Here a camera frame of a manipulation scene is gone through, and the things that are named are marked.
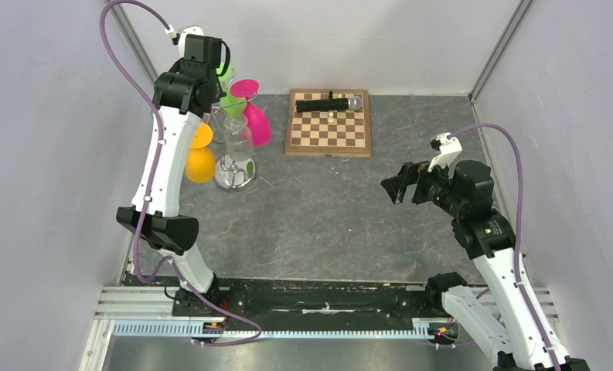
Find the pink plastic wine glass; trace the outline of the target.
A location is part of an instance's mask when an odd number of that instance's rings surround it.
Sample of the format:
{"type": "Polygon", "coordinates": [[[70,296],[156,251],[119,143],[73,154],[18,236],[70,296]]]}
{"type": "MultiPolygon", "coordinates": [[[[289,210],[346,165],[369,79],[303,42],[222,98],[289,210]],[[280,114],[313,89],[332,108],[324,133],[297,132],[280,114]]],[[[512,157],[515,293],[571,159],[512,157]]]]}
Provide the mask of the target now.
{"type": "Polygon", "coordinates": [[[260,147],[272,138],[270,120],[267,115],[253,103],[253,98],[260,89],[260,84],[253,79],[243,79],[234,83],[230,92],[234,97],[244,98],[247,105],[243,115],[247,118],[247,126],[251,131],[253,146],[260,147]]]}

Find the orange plastic wine glass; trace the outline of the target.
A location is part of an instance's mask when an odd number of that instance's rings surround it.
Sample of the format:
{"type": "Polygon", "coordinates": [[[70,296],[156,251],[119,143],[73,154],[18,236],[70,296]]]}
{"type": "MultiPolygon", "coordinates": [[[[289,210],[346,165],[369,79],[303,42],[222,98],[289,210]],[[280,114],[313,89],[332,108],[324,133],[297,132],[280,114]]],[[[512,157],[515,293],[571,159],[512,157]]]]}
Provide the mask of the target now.
{"type": "Polygon", "coordinates": [[[186,157],[186,177],[195,183],[211,180],[216,172],[213,152],[208,148],[213,140],[213,129],[201,122],[192,138],[186,157]]]}

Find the chrome wine glass rack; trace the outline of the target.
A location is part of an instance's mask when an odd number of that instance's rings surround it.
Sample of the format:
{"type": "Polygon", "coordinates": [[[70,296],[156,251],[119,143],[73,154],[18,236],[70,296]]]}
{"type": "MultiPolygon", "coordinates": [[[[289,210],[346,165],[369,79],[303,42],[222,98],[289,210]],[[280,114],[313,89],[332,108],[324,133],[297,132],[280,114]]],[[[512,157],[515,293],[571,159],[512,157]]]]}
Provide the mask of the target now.
{"type": "Polygon", "coordinates": [[[257,165],[253,156],[244,162],[234,162],[227,154],[223,125],[227,118],[220,103],[213,106],[207,118],[207,123],[213,129],[213,141],[224,146],[222,154],[215,163],[216,172],[213,181],[223,191],[239,192],[249,188],[254,182],[257,177],[257,165]]]}

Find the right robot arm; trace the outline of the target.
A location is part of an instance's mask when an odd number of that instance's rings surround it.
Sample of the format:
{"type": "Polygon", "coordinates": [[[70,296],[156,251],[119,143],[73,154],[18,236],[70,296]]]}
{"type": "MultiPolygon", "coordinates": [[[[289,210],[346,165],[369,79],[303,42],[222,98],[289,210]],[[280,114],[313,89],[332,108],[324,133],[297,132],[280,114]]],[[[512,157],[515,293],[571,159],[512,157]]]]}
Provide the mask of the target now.
{"type": "Polygon", "coordinates": [[[412,203],[431,202],[449,216],[455,239],[483,276],[499,316],[471,293],[460,274],[427,281],[424,303],[434,315],[449,314],[472,337],[494,370],[587,370],[571,356],[547,320],[516,252],[516,234],[493,208],[491,169],[482,162],[459,162],[452,174],[429,162],[406,162],[381,186],[400,204],[414,186],[412,203]]]}

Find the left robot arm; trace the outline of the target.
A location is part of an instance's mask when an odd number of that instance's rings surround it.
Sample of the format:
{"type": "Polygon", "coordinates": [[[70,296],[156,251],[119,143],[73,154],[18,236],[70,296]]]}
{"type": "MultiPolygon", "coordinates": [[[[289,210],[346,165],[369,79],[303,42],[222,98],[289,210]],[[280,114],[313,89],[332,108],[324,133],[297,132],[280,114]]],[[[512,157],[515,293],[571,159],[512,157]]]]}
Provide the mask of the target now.
{"type": "Polygon", "coordinates": [[[140,244],[146,242],[162,255],[177,274],[181,287],[193,291],[191,304],[200,314],[212,315],[221,304],[211,288],[216,275],[197,247],[199,222],[179,213],[179,191],[186,161],[202,117],[224,95],[220,77],[230,66],[230,49],[221,39],[207,36],[200,27],[172,35],[179,58],[143,98],[152,109],[152,137],[140,185],[130,206],[121,206],[116,220],[132,232],[134,273],[142,283],[157,275],[143,275],[140,244]]]}

